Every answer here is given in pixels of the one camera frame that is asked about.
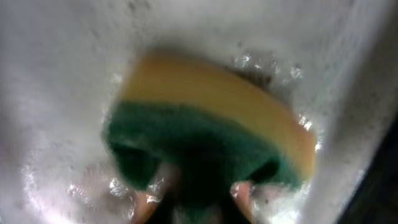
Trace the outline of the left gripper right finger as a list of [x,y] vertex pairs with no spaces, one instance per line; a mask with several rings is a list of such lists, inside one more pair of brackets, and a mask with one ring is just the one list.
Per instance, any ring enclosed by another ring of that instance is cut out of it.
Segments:
[[253,224],[251,187],[248,181],[231,186],[229,194],[222,198],[223,223]]

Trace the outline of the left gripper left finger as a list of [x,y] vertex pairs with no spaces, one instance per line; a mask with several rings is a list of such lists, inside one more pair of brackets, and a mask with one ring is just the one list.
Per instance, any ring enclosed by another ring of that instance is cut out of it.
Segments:
[[135,191],[131,224],[171,224],[174,197],[166,193],[158,198],[145,191]]

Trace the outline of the green and yellow sponge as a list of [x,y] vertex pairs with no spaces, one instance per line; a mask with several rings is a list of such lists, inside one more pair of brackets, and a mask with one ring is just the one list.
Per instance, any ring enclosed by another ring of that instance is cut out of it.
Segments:
[[164,163],[177,168],[149,220],[175,209],[204,223],[220,205],[244,220],[230,188],[237,182],[299,187],[313,174],[315,136],[282,103],[232,72],[185,57],[149,54],[125,81],[103,129],[124,179],[145,190]]

